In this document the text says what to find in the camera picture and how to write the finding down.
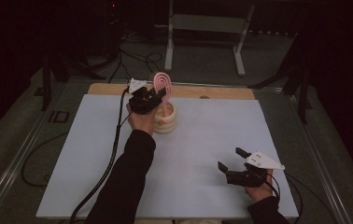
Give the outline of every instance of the white tabletop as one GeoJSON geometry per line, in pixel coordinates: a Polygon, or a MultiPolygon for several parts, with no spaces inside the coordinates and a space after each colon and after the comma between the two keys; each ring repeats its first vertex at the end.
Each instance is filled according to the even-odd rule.
{"type": "MultiPolygon", "coordinates": [[[[226,183],[218,161],[230,170],[243,171],[244,159],[235,154],[236,147],[248,152],[258,150],[279,161],[259,102],[176,97],[171,102],[178,109],[177,127],[166,135],[153,134],[157,143],[155,158],[136,217],[249,217],[250,199],[242,187],[226,183]]],[[[84,96],[38,217],[70,217],[98,182],[111,155],[119,105],[119,96],[84,96]]],[[[130,132],[126,122],[121,128],[117,156],[130,132]]],[[[283,171],[275,170],[274,177],[281,189],[280,213],[297,217],[283,171]]],[[[78,217],[89,214],[96,197],[97,194],[83,206],[78,217]]]]}

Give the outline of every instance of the person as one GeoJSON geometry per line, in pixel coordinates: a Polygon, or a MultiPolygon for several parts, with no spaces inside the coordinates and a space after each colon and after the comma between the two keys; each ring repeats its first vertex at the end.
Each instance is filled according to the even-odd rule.
{"type": "MultiPolygon", "coordinates": [[[[145,115],[131,113],[128,121],[132,132],[127,139],[124,152],[116,160],[109,178],[98,194],[97,200],[87,216],[87,224],[133,224],[136,209],[141,199],[146,174],[154,158],[156,143],[151,137],[157,108],[145,115]]],[[[270,187],[245,188],[254,204],[247,209],[255,224],[280,224],[288,221],[278,213],[278,200],[270,187]]]]}

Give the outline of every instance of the human hand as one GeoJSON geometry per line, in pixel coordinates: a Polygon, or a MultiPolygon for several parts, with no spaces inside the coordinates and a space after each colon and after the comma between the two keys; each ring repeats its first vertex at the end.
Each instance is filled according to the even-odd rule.
{"type": "MultiPolygon", "coordinates": [[[[267,170],[268,176],[266,177],[266,181],[269,184],[273,185],[272,174],[273,170],[267,170]]],[[[245,192],[252,199],[254,203],[261,201],[265,198],[273,196],[273,190],[265,183],[263,183],[260,187],[257,188],[248,188],[244,187],[245,192]]]]}
{"type": "Polygon", "coordinates": [[[127,104],[127,110],[131,113],[130,117],[128,118],[128,122],[133,130],[141,130],[150,135],[153,135],[153,128],[154,128],[154,115],[156,114],[158,107],[155,107],[153,110],[148,112],[145,115],[131,113],[130,104],[127,104]]]}

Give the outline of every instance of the black sleeve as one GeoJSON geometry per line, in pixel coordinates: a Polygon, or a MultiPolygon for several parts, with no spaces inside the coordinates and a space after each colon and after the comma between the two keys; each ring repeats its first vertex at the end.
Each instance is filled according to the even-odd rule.
{"type": "Polygon", "coordinates": [[[278,212],[278,199],[269,197],[248,207],[253,223],[255,224],[289,224],[278,212]]]}
{"type": "Polygon", "coordinates": [[[132,131],[86,223],[134,223],[155,148],[156,143],[148,133],[132,131]]]}

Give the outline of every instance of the floor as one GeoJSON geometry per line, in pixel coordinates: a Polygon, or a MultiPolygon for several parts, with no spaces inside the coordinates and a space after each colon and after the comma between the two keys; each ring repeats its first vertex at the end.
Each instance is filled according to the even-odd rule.
{"type": "MultiPolygon", "coordinates": [[[[159,30],[159,37],[151,41],[129,35],[120,46],[124,50],[121,54],[123,65],[112,82],[125,82],[127,77],[148,80],[157,70],[156,66],[162,69],[166,50],[162,32],[159,30]],[[159,59],[157,65],[145,63],[151,53],[156,53],[149,58],[152,61],[159,59]]],[[[191,33],[177,35],[173,70],[169,72],[173,82],[242,88],[274,75],[293,41],[279,35],[248,35],[242,50],[247,75],[238,77],[232,52],[233,36],[201,34],[197,40],[191,33]]],[[[92,63],[101,60],[91,57],[92,63]]],[[[97,74],[111,77],[116,68],[117,63],[113,63],[97,74]]],[[[42,99],[34,96],[36,89],[41,87],[39,70],[33,76],[30,89],[0,121],[0,223],[67,222],[36,218],[35,212],[81,97],[92,83],[99,82],[75,71],[72,74],[68,83],[52,80],[52,103],[47,111],[41,112],[42,99]],[[51,111],[69,112],[70,119],[51,122],[51,111]],[[22,168],[26,181],[21,178],[22,168]]],[[[292,191],[297,207],[300,208],[301,203],[304,205],[298,223],[353,223],[353,162],[322,108],[316,90],[309,90],[311,108],[306,111],[308,123],[303,125],[296,116],[294,97],[280,92],[284,82],[277,81],[254,93],[260,101],[279,158],[288,167],[291,182],[303,197],[301,200],[297,191],[292,191]]],[[[251,223],[249,219],[227,221],[251,223]]]]}

